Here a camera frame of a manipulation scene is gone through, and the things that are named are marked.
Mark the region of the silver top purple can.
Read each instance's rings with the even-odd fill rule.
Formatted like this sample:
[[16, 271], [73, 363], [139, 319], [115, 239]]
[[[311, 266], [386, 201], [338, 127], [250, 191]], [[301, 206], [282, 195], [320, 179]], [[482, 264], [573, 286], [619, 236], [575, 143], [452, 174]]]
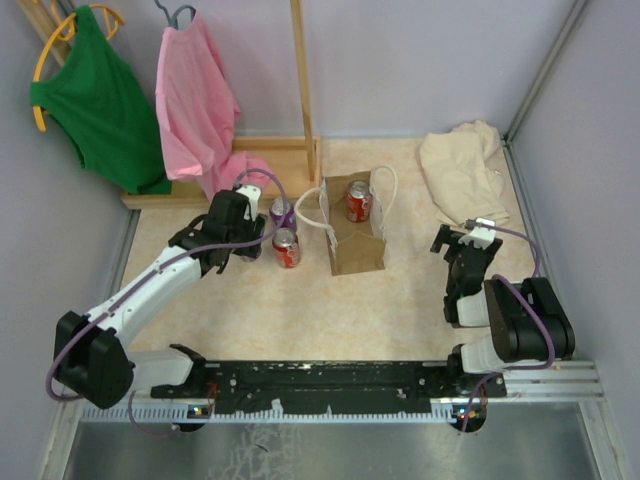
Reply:
[[285, 202], [282, 197], [276, 198], [270, 208], [269, 215], [275, 224], [280, 223], [282, 228], [288, 228], [294, 232], [297, 231], [297, 219], [294, 207]]

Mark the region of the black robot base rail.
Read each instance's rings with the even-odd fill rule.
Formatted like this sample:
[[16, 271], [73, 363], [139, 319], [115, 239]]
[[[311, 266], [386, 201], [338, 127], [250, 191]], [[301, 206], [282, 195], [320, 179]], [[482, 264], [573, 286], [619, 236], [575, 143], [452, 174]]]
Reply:
[[201, 361], [185, 383], [151, 389], [155, 399], [211, 400], [218, 414], [429, 413], [435, 399], [466, 398], [480, 374], [445, 361]]

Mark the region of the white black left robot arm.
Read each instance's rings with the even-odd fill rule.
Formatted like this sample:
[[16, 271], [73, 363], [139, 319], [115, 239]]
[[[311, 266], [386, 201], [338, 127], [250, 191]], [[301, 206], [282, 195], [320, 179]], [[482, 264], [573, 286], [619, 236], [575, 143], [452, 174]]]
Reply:
[[62, 316], [47, 381], [101, 409], [135, 390], [160, 386], [189, 397], [201, 394], [208, 373], [198, 354], [181, 346], [141, 353], [129, 348], [169, 301], [208, 273], [221, 274], [232, 255], [259, 257], [267, 221], [258, 211], [261, 195], [251, 184], [218, 192], [208, 212], [176, 233], [121, 291], [83, 315]]

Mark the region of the brown canvas bag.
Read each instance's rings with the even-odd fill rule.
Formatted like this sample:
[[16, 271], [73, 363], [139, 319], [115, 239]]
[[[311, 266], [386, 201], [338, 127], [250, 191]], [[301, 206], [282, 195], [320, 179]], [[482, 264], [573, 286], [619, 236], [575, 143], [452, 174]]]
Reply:
[[[379, 198], [375, 181], [378, 174], [391, 175], [391, 196], [386, 202]], [[361, 180], [369, 184], [372, 206], [369, 219], [354, 223], [347, 217], [346, 194], [351, 182]], [[327, 176], [317, 187], [300, 196], [294, 204], [298, 220], [322, 230], [327, 239], [331, 273], [334, 276], [379, 271], [385, 268], [386, 226], [398, 192], [395, 169], [389, 165], [343, 176]], [[318, 198], [322, 219], [314, 221], [304, 215], [301, 207], [312, 196]]]

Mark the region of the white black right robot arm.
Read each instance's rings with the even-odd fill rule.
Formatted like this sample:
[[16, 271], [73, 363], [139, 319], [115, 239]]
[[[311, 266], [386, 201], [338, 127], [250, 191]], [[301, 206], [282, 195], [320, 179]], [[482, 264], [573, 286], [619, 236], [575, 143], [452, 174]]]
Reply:
[[520, 282], [500, 274], [486, 277], [503, 245], [497, 233], [525, 240], [535, 254], [540, 253], [537, 244], [486, 219], [469, 220], [465, 228], [463, 233], [443, 224], [431, 245], [433, 253], [447, 248], [444, 318], [454, 328], [487, 328], [489, 334], [453, 348], [447, 359], [448, 387], [466, 396], [481, 385], [482, 374], [544, 369], [572, 358], [573, 327], [550, 281], [540, 275], [538, 258], [533, 274]]

